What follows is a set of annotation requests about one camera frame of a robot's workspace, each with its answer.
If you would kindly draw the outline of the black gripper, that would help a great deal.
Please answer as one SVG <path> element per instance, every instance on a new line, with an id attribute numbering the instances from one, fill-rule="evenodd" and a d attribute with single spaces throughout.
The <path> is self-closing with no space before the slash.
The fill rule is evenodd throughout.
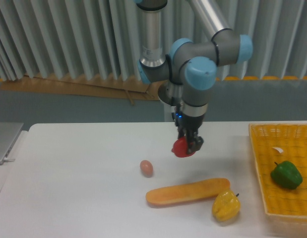
<path id="1" fill-rule="evenodd" d="M 175 126 L 178 129 L 178 139 L 186 135 L 187 154 L 193 154 L 199 151 L 204 143 L 201 136 L 198 135 L 198 129 L 202 125 L 204 115 L 191 117 L 181 111 L 181 105 L 175 106 Z"/>

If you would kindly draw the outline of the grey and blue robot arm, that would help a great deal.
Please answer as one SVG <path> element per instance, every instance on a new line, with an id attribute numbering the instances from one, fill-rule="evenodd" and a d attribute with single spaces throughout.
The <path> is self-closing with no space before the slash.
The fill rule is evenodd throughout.
<path id="1" fill-rule="evenodd" d="M 238 35 L 213 0 L 191 0 L 189 5 L 210 38 L 196 44 L 188 38 L 176 40 L 168 54 L 163 52 L 162 10 L 165 0 L 137 0 L 142 13 L 142 54 L 137 66 L 143 83 L 162 82 L 158 96 L 169 107 L 178 129 L 172 152 L 185 158 L 199 151 L 198 134 L 216 81 L 218 67 L 248 61 L 252 39 Z"/>

